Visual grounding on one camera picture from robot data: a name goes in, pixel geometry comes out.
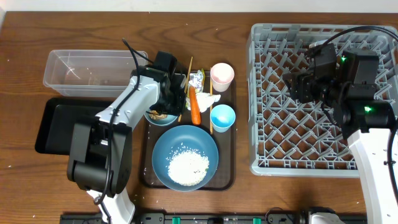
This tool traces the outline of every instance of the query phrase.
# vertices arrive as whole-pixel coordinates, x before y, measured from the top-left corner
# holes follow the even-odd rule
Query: green tape
[[[253,224],[261,224],[261,218],[253,218]]]
[[[173,217],[173,221],[172,221],[173,224],[180,224],[180,222],[181,222],[180,217]]]

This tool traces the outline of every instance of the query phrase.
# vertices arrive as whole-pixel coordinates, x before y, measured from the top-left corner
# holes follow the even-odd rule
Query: white napkin
[[[221,95],[210,96],[210,93],[197,93],[197,102],[201,113],[205,112],[214,102],[218,102]],[[187,108],[191,110],[191,103],[187,98]]]

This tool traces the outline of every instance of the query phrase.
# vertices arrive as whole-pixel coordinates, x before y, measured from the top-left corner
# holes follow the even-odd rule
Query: clear plastic container
[[[136,55],[139,65],[147,61]],[[63,96],[118,97],[136,69],[128,50],[53,50],[43,84]]]

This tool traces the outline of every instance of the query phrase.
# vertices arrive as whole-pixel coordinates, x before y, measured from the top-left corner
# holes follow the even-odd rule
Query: green light
[[[370,111],[372,111],[372,108],[365,106],[365,112],[370,112]]]

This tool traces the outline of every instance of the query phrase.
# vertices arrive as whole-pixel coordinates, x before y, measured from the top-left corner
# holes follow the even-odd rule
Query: brown serving tray
[[[210,92],[210,72],[205,72],[205,86],[203,91],[206,93]],[[213,94],[221,95],[219,102],[213,105],[226,104],[232,107],[236,111],[236,84],[233,80],[229,88],[222,93],[218,93],[213,90]],[[199,190],[226,190],[232,186],[235,178],[235,147],[236,147],[236,126],[235,123],[225,133],[218,133],[213,130],[211,135],[216,142],[219,161],[218,168],[213,178]],[[178,125],[189,124],[192,125],[191,111],[185,109],[182,115],[181,122],[177,120],[168,126],[156,126],[146,121],[145,135],[143,150],[141,156],[141,165],[139,178],[141,182],[147,187],[166,189],[167,187],[161,183],[156,177],[155,172],[152,168],[152,152],[158,138],[167,130],[176,127]],[[210,134],[210,109],[207,109],[201,114],[201,126],[202,129]]]

